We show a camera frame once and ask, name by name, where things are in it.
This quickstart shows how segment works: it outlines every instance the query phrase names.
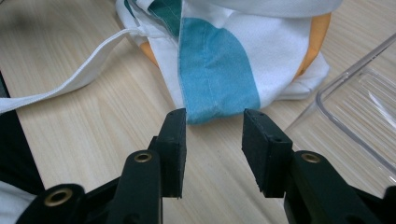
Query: screw hole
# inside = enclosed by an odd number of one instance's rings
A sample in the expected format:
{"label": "screw hole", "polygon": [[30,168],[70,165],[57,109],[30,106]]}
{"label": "screw hole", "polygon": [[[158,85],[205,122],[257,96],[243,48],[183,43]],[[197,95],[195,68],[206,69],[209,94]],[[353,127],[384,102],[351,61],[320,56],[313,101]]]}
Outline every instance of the screw hole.
{"label": "screw hole", "polygon": [[136,156],[134,156],[134,160],[137,162],[146,162],[151,160],[151,154],[147,153],[147,152],[142,152],[137,154]]}
{"label": "screw hole", "polygon": [[71,189],[58,189],[52,192],[49,196],[46,197],[44,201],[44,205],[48,207],[58,206],[62,203],[67,202],[73,195],[73,191]]}
{"label": "screw hole", "polygon": [[311,154],[311,153],[304,153],[303,155],[301,155],[301,157],[305,161],[309,161],[309,162],[312,162],[312,163],[320,162],[320,158],[317,155],[314,155],[314,154]]}

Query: wood grain surface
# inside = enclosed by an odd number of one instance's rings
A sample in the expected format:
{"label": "wood grain surface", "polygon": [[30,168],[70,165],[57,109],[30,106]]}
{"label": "wood grain surface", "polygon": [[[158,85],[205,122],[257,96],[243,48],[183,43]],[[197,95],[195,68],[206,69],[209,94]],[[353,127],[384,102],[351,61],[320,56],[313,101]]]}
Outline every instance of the wood grain surface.
{"label": "wood grain surface", "polygon": [[[6,0],[0,5],[0,69],[12,97],[62,84],[121,29],[113,0]],[[328,83],[396,32],[394,0],[346,0],[322,47]],[[312,102],[274,102],[262,112],[286,129]],[[120,175],[174,109],[160,71],[128,39],[78,91],[18,109],[46,188],[95,189]],[[164,199],[164,223],[287,223],[281,200],[265,199],[241,150],[242,116],[187,128],[183,199]]]}

